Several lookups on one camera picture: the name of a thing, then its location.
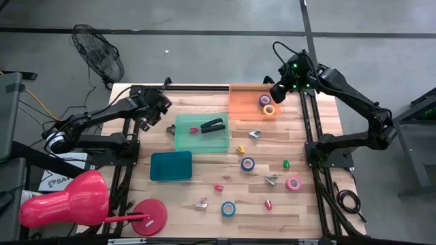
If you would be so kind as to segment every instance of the fan grille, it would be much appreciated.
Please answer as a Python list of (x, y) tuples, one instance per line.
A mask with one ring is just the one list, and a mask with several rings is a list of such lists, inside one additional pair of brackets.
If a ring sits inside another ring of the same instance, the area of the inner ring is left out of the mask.
[(74, 26), (72, 39), (79, 54), (106, 82), (119, 82), (124, 76), (124, 66), (118, 50), (101, 34), (87, 24)]

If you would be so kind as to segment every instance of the gray floor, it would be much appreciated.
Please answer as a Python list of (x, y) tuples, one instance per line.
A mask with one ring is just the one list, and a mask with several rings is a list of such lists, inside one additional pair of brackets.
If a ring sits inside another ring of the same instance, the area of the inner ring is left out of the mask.
[[(431, 0), (307, 0), (307, 7), (317, 32), (436, 33), (436, 2)], [(76, 23), (103, 29), (304, 31), (298, 0), (13, 0), (0, 13), (0, 26), (72, 28)], [(307, 47), (305, 37), (106, 37), (120, 50), (123, 82), (163, 82), (166, 76), (177, 83), (261, 82), (265, 75), (277, 79), (280, 62), (272, 42)], [(436, 39), (315, 38), (314, 43), (319, 62), (339, 69), (352, 86), (394, 116), (436, 85)], [(37, 81), (26, 86), (57, 115), (69, 105), (82, 104), (90, 88), (87, 66), (65, 34), (0, 33), (0, 67), (38, 73)], [(110, 93), (94, 73), (91, 82), (98, 89), (88, 106), (100, 108)], [(37, 106), (26, 94), (22, 100)], [(345, 133), (366, 129), (357, 113), (340, 101), (338, 107)], [(40, 132), (41, 126), (20, 112), (16, 140), (30, 144), (40, 139)], [(396, 196), (416, 184), (398, 140), (385, 151), (357, 149), (353, 158), (368, 234), (435, 243), (435, 197)]]

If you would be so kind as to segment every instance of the purple tape roll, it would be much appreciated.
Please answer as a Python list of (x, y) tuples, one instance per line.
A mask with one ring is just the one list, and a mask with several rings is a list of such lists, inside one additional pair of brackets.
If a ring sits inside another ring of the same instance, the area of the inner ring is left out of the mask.
[(262, 95), (262, 96), (259, 98), (259, 104), (260, 104), (261, 106), (265, 106), (265, 105), (269, 105), (269, 104), (271, 104), (271, 97), (269, 97), (268, 95)]

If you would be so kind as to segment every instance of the pink tape roll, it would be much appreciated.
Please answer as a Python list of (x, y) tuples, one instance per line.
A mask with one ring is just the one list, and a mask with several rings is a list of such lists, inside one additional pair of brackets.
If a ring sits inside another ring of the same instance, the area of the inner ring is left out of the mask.
[[(291, 185), (291, 181), (297, 182), (296, 186)], [(291, 176), (286, 180), (286, 187), (291, 191), (297, 191), (301, 187), (301, 181), (297, 176)]]

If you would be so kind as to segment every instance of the wooden tabletop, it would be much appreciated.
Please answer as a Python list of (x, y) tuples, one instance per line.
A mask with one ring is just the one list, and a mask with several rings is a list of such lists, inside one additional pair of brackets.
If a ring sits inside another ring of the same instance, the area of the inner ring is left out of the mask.
[[(111, 101), (132, 84), (115, 84)], [(168, 221), (157, 237), (180, 238), (319, 238), (320, 218), (317, 211), (313, 175), (307, 167), (303, 145), (306, 142), (305, 126), (298, 94), (288, 95), (280, 104), (281, 115), (275, 121), (230, 120), (230, 148), (224, 153), (193, 155), (193, 177), (182, 182), (153, 182), (149, 178), (150, 158), (155, 152), (173, 152), (174, 136), (166, 133), (166, 127), (174, 123), (177, 114), (201, 114), (228, 112), (228, 92), (211, 91), (168, 91), (165, 95), (172, 101), (172, 107), (162, 120), (148, 132), (140, 130), (141, 141), (138, 164), (131, 179), (129, 200), (136, 203), (148, 198), (163, 202), (168, 210)], [(341, 123), (334, 97), (317, 95), (322, 129), (324, 133), (342, 135)], [(104, 124), (102, 135), (121, 132), (123, 120)], [(261, 137), (255, 141), (249, 131), (260, 129)], [(245, 147), (245, 154), (238, 154), (236, 148)], [(240, 169), (243, 157), (255, 160), (251, 172)], [(288, 159), (291, 167), (283, 168)], [(113, 167), (100, 169), (108, 188), (112, 182)], [(332, 180), (340, 189), (356, 191), (354, 182), (343, 169), (332, 169)], [(271, 186), (264, 177), (276, 174), (278, 185)], [(300, 177), (302, 187), (289, 191), (285, 181), (290, 175)], [(215, 184), (222, 184), (222, 193), (214, 191)], [(207, 197), (208, 207), (197, 209), (194, 203)], [(264, 202), (272, 202), (268, 211)], [(236, 204), (233, 217), (221, 215), (225, 201)], [(354, 226), (365, 233), (364, 223), (357, 215), (345, 214)], [(327, 219), (332, 230), (331, 214)], [(123, 229), (124, 237), (138, 236), (131, 225)]]

